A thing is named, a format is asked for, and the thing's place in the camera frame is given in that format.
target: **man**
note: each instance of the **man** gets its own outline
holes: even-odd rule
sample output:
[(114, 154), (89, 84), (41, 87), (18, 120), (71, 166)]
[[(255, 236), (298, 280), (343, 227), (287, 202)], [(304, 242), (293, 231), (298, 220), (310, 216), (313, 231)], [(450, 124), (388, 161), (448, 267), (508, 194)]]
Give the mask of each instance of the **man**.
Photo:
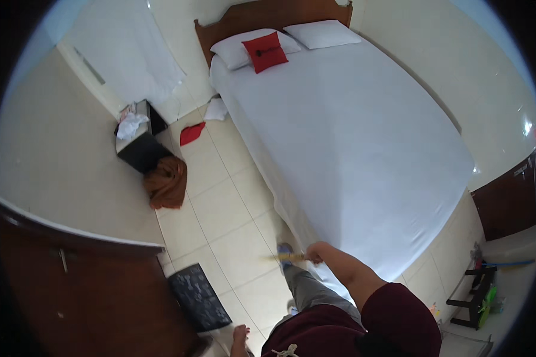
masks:
[[(293, 253), (286, 243), (279, 253)], [(296, 308), (272, 330), (262, 357), (360, 357), (439, 355), (441, 334), (427, 307), (404, 285), (388, 283), (351, 255), (325, 242), (308, 247), (306, 257), (324, 262), (347, 288), (350, 302), (290, 261), (281, 261)], [(250, 329), (234, 329), (231, 357), (248, 357)]]

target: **brown towel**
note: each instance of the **brown towel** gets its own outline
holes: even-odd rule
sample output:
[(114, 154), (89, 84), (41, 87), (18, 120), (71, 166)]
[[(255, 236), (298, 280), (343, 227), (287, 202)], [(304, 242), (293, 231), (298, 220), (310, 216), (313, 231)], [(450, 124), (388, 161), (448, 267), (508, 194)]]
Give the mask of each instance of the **brown towel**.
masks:
[(145, 175), (143, 186), (153, 209), (179, 209), (185, 199), (187, 164), (176, 156), (164, 157), (156, 169)]

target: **maroon shirt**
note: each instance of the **maroon shirt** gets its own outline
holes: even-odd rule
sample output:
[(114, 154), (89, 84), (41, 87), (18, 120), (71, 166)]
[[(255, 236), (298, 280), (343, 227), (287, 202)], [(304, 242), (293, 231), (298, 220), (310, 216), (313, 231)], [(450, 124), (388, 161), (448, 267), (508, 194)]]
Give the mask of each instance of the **maroon shirt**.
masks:
[[(369, 333), (413, 356), (436, 357), (441, 333), (427, 306), (404, 285), (386, 284), (369, 297), (361, 310)], [(347, 312), (332, 305), (316, 305), (278, 326), (262, 347), (262, 357), (273, 357), (298, 345), (299, 357), (365, 356), (356, 345), (365, 330)]]

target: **hand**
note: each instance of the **hand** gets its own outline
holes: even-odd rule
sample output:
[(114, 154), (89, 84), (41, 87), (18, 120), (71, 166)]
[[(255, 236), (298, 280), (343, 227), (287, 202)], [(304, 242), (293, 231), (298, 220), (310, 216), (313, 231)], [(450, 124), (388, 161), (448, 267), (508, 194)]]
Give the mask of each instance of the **hand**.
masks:
[(233, 338), (235, 343), (244, 343), (248, 339), (246, 335), (250, 333), (250, 327), (246, 325), (238, 325), (234, 328)]
[(306, 258), (314, 264), (323, 263), (323, 259), (320, 256), (320, 251), (323, 247), (329, 245), (326, 242), (316, 242), (307, 247)]

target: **white bed sheet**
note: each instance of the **white bed sheet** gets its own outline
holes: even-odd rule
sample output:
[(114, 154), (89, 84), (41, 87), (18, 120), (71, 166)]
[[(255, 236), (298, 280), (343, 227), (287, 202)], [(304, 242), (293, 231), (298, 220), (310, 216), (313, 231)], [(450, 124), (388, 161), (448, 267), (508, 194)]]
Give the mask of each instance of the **white bed sheet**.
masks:
[[(366, 40), (210, 82), (305, 249), (325, 240), (393, 281), (457, 206), (473, 159), (429, 94)], [(325, 266), (312, 273), (349, 294)]]

